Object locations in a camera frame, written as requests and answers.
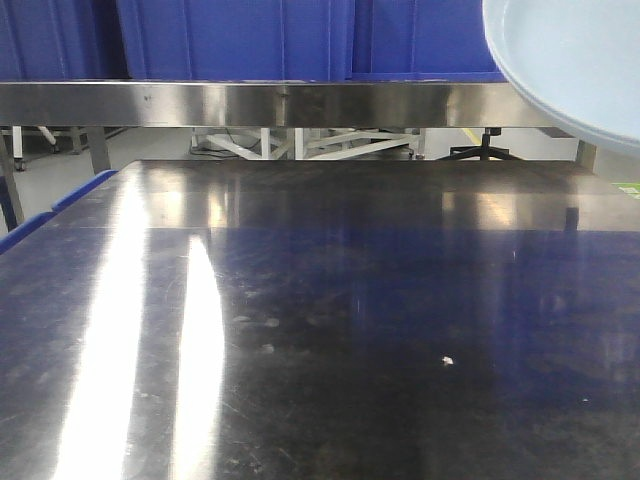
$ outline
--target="black chair base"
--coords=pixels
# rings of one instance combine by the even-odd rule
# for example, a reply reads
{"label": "black chair base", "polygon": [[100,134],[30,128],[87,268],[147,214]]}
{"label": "black chair base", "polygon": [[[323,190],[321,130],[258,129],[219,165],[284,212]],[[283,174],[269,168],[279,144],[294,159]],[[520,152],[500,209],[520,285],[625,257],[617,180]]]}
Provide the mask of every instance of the black chair base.
{"label": "black chair base", "polygon": [[507,148],[498,148],[491,146],[491,137],[497,137],[502,134],[501,128],[486,128],[482,135],[482,145],[473,147],[452,147],[450,155],[438,158],[438,161],[456,161],[469,160],[478,158],[480,161],[489,161],[492,158],[498,160],[522,160],[515,155],[511,155]]}

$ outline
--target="white plate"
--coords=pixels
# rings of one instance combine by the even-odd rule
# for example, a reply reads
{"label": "white plate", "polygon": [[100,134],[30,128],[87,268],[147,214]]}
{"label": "white plate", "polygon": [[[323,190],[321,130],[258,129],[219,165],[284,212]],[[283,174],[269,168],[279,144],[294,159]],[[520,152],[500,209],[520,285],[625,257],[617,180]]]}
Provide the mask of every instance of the white plate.
{"label": "white plate", "polygon": [[588,142],[640,156],[640,0],[484,0],[516,89]]}

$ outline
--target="table leg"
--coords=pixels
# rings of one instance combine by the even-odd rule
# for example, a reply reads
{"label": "table leg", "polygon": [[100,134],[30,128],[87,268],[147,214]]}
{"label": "table leg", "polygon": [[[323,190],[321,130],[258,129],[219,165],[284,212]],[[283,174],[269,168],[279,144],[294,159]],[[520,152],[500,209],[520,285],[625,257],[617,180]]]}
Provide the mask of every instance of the table leg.
{"label": "table leg", "polygon": [[590,143],[580,140],[578,143],[578,153],[576,154],[576,163],[590,172],[593,172],[593,168],[596,164],[596,154],[598,148]]}
{"label": "table leg", "polygon": [[111,169],[109,160],[109,150],[107,148],[107,138],[103,127],[87,127],[87,141],[91,152],[91,164],[93,172],[98,174],[104,170]]}
{"label": "table leg", "polygon": [[13,176],[13,161],[9,157],[4,138],[0,138],[0,200],[7,228],[13,230],[24,222],[18,187]]}

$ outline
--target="scratch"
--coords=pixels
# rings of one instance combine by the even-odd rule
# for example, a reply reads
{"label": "scratch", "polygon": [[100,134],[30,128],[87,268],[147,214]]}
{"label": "scratch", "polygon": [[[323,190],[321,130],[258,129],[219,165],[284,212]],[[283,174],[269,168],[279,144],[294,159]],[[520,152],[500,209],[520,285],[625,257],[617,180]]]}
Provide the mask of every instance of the scratch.
{"label": "scratch", "polygon": [[15,415],[11,415],[11,416],[9,416],[9,417],[5,417],[5,418],[3,418],[3,419],[0,419],[0,425],[1,425],[1,424],[3,424],[4,422],[8,422],[8,421],[10,421],[10,420],[13,420],[14,418],[17,418],[17,417],[19,417],[19,416],[20,416],[20,415],[16,413]]}
{"label": "scratch", "polygon": [[286,458],[287,458],[291,463],[293,463],[293,464],[294,464],[294,465],[296,465],[296,466],[298,465],[298,462],[296,462],[296,461],[291,457],[291,455],[289,455],[289,454],[287,453],[287,451],[286,451],[284,448],[279,448],[279,447],[278,447],[278,451],[279,451],[282,455],[284,455],[284,456],[285,456],[285,457],[286,457]]}
{"label": "scratch", "polygon": [[222,405],[224,405],[225,407],[227,407],[229,410],[232,410],[233,412],[237,413],[238,415],[240,415],[242,418],[245,418],[247,420],[251,420],[249,417],[247,417],[244,413],[242,413],[240,410],[237,410],[235,408],[233,408],[231,405],[229,405],[226,402],[222,402]]}
{"label": "scratch", "polygon": [[289,413],[287,413],[287,414],[285,415],[285,417],[284,417],[284,418],[285,418],[285,420],[291,416],[291,414],[293,413],[293,411],[294,411],[295,409],[296,409],[296,406],[295,406],[295,405],[294,405],[293,407],[291,407],[291,410],[289,410]]}
{"label": "scratch", "polygon": [[173,280],[171,280],[171,282],[167,286],[167,289],[164,292],[164,301],[165,301],[165,303],[167,302],[167,299],[169,298],[169,292],[171,291],[171,287],[173,287],[174,283],[176,283],[176,279],[175,278]]}

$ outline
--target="green label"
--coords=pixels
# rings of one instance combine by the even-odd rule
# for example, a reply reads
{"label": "green label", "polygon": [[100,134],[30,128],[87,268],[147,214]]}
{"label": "green label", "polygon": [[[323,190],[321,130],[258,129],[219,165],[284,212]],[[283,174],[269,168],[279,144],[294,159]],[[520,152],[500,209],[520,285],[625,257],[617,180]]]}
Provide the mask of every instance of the green label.
{"label": "green label", "polygon": [[614,185],[624,193],[640,200],[640,183],[614,183]]}

